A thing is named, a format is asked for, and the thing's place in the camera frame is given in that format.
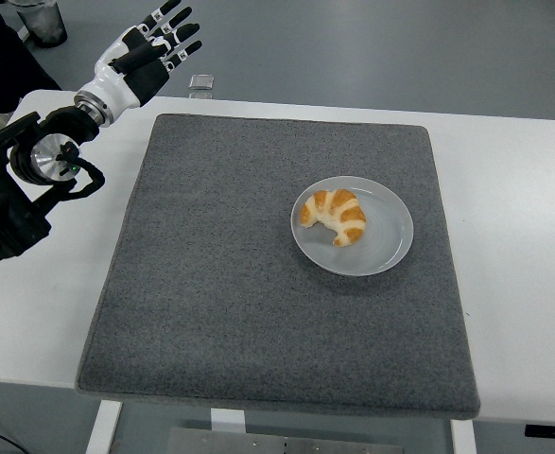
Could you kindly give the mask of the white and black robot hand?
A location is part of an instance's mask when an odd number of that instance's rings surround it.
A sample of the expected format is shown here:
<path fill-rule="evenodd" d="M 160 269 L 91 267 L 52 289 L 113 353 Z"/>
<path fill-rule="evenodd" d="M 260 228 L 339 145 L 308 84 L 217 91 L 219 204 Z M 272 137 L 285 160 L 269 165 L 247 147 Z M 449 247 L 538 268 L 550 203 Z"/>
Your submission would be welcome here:
<path fill-rule="evenodd" d="M 191 38 L 198 24 L 179 1 L 167 1 L 127 28 L 95 63 L 95 76 L 75 95 L 75 105 L 99 126 L 109 126 L 128 109 L 147 104 L 171 73 L 201 48 Z"/>

